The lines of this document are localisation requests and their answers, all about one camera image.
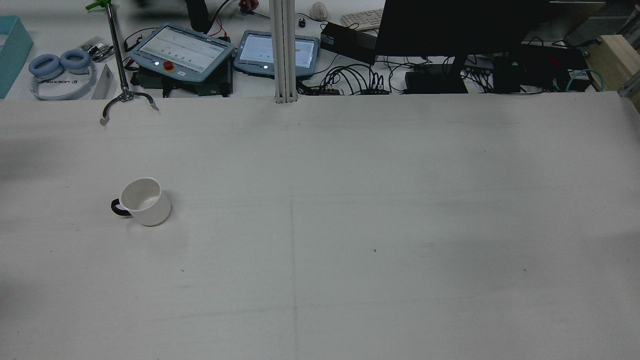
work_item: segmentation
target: tablet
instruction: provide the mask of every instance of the tablet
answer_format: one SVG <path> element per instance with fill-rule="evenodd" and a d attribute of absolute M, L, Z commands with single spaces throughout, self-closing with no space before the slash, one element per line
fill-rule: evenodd
<path fill-rule="evenodd" d="M 174 24 L 164 24 L 129 56 L 138 65 L 181 81 L 201 83 L 233 53 L 233 44 Z"/>
<path fill-rule="evenodd" d="M 273 43 L 271 33 L 247 30 L 244 32 L 234 67 L 249 75 L 274 77 Z M 320 39 L 296 35 L 296 77 L 310 78 L 316 70 Z"/>

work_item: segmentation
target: monitor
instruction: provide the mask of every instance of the monitor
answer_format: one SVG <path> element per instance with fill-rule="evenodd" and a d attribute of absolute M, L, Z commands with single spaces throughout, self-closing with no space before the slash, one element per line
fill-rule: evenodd
<path fill-rule="evenodd" d="M 549 0 L 387 0 L 376 54 L 452 56 L 429 71 L 424 92 L 465 93 L 460 78 L 467 56 L 515 48 L 540 19 Z"/>
<path fill-rule="evenodd" d="M 138 65 L 162 75 L 201 83 L 233 50 L 229 42 L 167 23 L 136 45 L 129 56 Z"/>
<path fill-rule="evenodd" d="M 316 70 L 320 39 L 296 35 L 296 77 L 310 78 Z M 238 46 L 234 67 L 246 74 L 274 77 L 271 33 L 246 30 Z"/>

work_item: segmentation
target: mug handle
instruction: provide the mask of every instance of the mug handle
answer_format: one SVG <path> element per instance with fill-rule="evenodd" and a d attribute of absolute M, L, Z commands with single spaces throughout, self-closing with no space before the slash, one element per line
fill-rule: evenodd
<path fill-rule="evenodd" d="M 113 199 L 113 201 L 111 201 L 111 210 L 113 210 L 116 215 L 120 215 L 121 217 L 131 216 L 130 212 L 128 212 L 127 210 L 118 209 L 116 208 L 116 205 L 120 205 L 120 199 Z"/>

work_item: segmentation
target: red emergency stop button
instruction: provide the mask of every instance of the red emergency stop button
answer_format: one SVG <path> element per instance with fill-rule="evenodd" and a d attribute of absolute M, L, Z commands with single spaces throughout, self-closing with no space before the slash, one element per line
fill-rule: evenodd
<path fill-rule="evenodd" d="M 173 63 L 170 61 L 165 61 L 163 64 L 164 67 L 164 71 L 173 71 L 175 69 L 175 66 L 173 66 Z"/>

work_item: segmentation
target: metal pole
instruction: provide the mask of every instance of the metal pole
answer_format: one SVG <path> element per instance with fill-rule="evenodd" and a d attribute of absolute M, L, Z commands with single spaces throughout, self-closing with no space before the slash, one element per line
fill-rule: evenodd
<path fill-rule="evenodd" d="M 294 0 L 269 0 L 276 102 L 298 100 L 296 90 L 296 25 Z"/>
<path fill-rule="evenodd" d="M 118 75 L 120 76 L 120 88 L 122 90 L 129 89 L 129 83 L 124 73 L 124 67 L 122 65 L 122 53 L 120 52 L 120 41 L 118 40 L 118 33 L 116 32 L 115 19 L 113 18 L 113 10 L 111 9 L 111 3 L 106 4 L 107 17 L 109 18 L 109 29 L 111 30 L 111 39 L 113 40 L 113 49 L 116 54 L 116 61 L 118 62 Z"/>

